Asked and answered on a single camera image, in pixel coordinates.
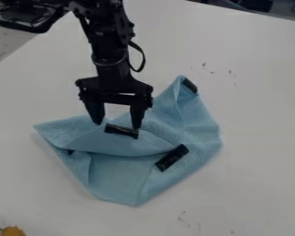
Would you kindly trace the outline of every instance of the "folded cloth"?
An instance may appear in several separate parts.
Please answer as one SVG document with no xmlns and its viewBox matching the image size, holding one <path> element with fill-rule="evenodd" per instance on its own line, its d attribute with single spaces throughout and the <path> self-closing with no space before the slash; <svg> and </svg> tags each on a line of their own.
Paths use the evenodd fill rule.
<svg viewBox="0 0 295 236">
<path fill-rule="evenodd" d="M 137 206 L 205 165 L 222 145 L 218 124 L 190 84 L 179 76 L 155 99 L 138 139 L 105 133 L 107 123 L 131 127 L 129 112 L 101 125 L 84 115 L 34 127 L 93 195 Z M 161 171 L 156 163 L 181 144 L 189 152 Z"/>
</svg>

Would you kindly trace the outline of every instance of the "yellow object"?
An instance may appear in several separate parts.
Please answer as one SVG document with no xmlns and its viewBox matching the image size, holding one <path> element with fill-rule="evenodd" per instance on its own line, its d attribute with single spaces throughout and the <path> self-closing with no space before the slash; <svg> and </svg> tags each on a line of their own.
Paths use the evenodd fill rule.
<svg viewBox="0 0 295 236">
<path fill-rule="evenodd" d="M 26 234 L 18 227 L 7 227 L 3 229 L 1 236 L 26 236 Z"/>
</svg>

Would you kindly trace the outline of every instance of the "floor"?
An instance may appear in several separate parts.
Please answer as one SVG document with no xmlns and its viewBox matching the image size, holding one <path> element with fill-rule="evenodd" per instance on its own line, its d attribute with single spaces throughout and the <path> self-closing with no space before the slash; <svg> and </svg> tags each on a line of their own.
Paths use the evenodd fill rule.
<svg viewBox="0 0 295 236">
<path fill-rule="evenodd" d="M 33 37 L 35 37 L 35 34 L 0 27 L 0 61 Z"/>
</svg>

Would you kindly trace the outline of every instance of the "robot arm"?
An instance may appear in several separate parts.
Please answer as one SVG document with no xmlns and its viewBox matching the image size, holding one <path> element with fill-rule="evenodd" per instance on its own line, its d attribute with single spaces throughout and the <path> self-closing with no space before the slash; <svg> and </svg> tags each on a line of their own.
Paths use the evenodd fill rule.
<svg viewBox="0 0 295 236">
<path fill-rule="evenodd" d="M 8 2 L 0 8 L 0 25 L 35 33 L 47 31 L 67 11 L 79 19 L 92 48 L 91 59 L 98 76 L 79 79 L 79 98 L 96 124 L 105 116 L 104 103 L 130 106 L 133 128 L 139 129 L 145 111 L 152 107 L 150 85 L 137 81 L 131 70 L 140 72 L 145 65 L 142 49 L 131 40 L 134 24 L 124 12 L 123 0 L 75 0 Z M 128 47 L 143 55 L 142 65 L 135 70 L 129 61 Z"/>
</svg>

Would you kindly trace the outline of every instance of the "table surface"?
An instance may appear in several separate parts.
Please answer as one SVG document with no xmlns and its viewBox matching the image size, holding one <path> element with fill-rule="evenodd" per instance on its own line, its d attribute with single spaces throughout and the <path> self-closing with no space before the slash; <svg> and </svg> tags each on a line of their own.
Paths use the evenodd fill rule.
<svg viewBox="0 0 295 236">
<path fill-rule="evenodd" d="M 143 206 L 92 197 L 32 128 L 86 113 L 74 81 L 95 68 L 68 15 L 0 64 L 0 214 L 32 236 L 295 235 L 295 22 L 182 0 L 126 8 L 147 54 L 136 77 L 155 95 L 193 80 L 223 150 Z"/>
</svg>

